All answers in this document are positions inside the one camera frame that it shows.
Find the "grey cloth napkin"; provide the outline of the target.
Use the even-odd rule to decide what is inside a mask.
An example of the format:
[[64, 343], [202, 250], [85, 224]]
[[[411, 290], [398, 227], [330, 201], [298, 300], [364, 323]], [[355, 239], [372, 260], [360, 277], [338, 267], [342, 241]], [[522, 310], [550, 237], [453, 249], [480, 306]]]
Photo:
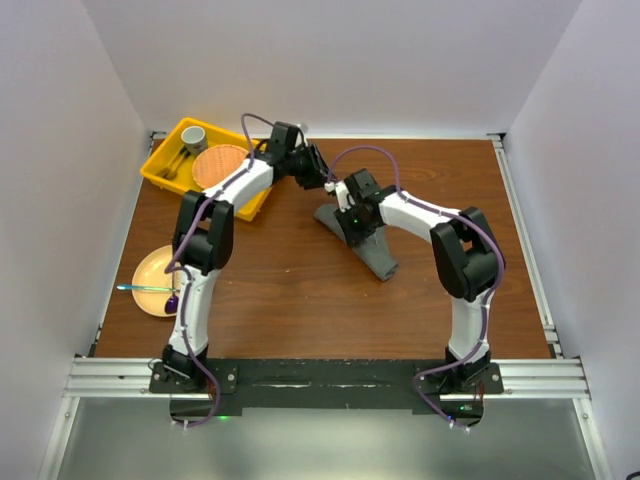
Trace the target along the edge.
[[[321, 205], [315, 210], [314, 219], [346, 243], [345, 234], [334, 215], [337, 210], [338, 207], [331, 204]], [[383, 227], [378, 228], [363, 242], [352, 246], [351, 251], [382, 282], [393, 278], [399, 266], [391, 255]]]

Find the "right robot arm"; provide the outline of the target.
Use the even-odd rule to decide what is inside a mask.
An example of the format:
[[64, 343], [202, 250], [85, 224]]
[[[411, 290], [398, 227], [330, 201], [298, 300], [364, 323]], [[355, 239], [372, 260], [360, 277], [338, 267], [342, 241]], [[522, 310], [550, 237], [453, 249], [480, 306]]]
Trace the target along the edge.
[[382, 188], [366, 169], [327, 182], [325, 190], [337, 200], [332, 210], [336, 231], [381, 278], [395, 269], [385, 227], [431, 245], [438, 278], [451, 297], [452, 329], [445, 364], [423, 375], [442, 375], [452, 390], [469, 392], [490, 363], [490, 304], [506, 268], [483, 212], [434, 205], [395, 185]]

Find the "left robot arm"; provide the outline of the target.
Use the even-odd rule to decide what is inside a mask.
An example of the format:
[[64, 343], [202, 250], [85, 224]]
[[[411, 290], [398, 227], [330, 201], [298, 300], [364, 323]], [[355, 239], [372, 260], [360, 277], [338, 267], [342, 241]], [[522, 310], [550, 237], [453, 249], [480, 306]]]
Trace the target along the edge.
[[166, 271], [181, 281], [174, 329], [162, 352], [162, 367], [185, 392], [213, 381], [205, 363], [208, 320], [215, 283], [228, 263], [234, 218], [258, 193], [291, 176], [305, 189], [324, 185], [328, 166], [299, 125], [276, 122], [270, 136], [252, 145], [229, 176], [201, 193], [184, 194]]

